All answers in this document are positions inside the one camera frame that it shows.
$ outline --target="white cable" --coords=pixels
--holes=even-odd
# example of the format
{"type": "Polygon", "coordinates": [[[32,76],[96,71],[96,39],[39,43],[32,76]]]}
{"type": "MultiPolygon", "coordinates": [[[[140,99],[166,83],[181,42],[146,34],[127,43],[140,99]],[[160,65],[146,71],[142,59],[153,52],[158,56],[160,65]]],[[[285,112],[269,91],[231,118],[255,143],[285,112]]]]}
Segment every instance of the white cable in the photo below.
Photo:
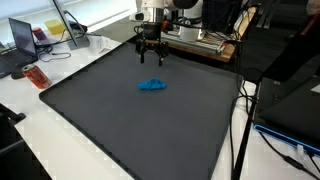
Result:
{"type": "Polygon", "coordinates": [[[320,175],[318,171],[313,171],[314,168],[309,168],[309,166],[307,165],[308,164],[308,161],[309,159],[308,158],[304,158],[305,156],[305,153],[304,153],[304,148],[303,146],[301,146],[300,144],[297,145],[297,154],[299,156],[299,159],[301,161],[301,163],[303,164],[303,166],[308,169],[310,172],[312,172],[313,174],[315,175],[320,175]]]}

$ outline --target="box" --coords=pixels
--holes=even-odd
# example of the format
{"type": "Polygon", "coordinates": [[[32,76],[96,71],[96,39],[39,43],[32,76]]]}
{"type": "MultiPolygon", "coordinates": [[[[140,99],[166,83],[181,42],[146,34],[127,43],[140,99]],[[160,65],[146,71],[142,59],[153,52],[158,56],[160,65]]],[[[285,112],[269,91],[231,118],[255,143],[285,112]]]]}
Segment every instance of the box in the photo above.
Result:
{"type": "Polygon", "coordinates": [[[52,35],[60,34],[65,29],[64,25],[57,19],[53,19],[44,23],[52,35]]]}

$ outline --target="screen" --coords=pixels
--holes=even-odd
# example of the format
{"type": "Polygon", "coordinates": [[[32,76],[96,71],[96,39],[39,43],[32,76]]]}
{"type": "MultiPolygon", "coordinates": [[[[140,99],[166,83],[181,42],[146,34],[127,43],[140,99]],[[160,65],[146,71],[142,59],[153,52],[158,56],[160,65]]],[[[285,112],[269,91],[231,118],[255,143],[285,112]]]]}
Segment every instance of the screen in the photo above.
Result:
{"type": "Polygon", "coordinates": [[[17,49],[35,56],[36,48],[34,45],[31,25],[29,23],[10,18],[9,22],[17,49]]]}
{"type": "Polygon", "coordinates": [[[58,3],[57,0],[53,0],[53,3],[54,3],[56,9],[57,9],[58,12],[59,12],[59,14],[60,14],[60,16],[61,16],[61,19],[62,19],[65,27],[66,27],[67,30],[69,31],[69,34],[70,34],[70,36],[71,36],[71,39],[72,39],[74,45],[77,47],[77,46],[78,46],[78,43],[77,43],[76,38],[75,38],[75,36],[74,36],[74,34],[73,34],[72,28],[70,27],[70,23],[69,23],[69,21],[67,20],[66,16],[64,15],[64,12],[63,12],[60,4],[58,3]]]}

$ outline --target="paper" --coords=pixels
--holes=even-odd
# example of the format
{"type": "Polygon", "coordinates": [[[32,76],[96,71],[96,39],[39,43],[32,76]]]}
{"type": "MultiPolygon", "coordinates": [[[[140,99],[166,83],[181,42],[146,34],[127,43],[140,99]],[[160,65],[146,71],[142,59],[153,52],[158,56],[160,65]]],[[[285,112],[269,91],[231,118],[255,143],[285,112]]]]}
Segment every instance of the paper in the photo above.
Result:
{"type": "Polygon", "coordinates": [[[318,86],[314,87],[313,89],[311,89],[311,91],[320,93],[320,84],[318,86]]]}
{"type": "Polygon", "coordinates": [[[100,54],[105,50],[112,49],[112,41],[110,38],[104,36],[89,36],[91,48],[96,52],[96,54],[100,54]]]}

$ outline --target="blue cloth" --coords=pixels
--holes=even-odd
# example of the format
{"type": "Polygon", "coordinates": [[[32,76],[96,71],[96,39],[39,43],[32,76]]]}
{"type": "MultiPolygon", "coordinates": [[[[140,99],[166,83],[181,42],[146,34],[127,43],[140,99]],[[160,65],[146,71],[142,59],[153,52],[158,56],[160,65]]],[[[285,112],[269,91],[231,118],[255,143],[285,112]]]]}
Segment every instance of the blue cloth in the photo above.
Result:
{"type": "Polygon", "coordinates": [[[140,90],[156,90],[156,89],[165,89],[167,87],[160,79],[153,78],[147,82],[139,82],[138,89],[140,90]]]}

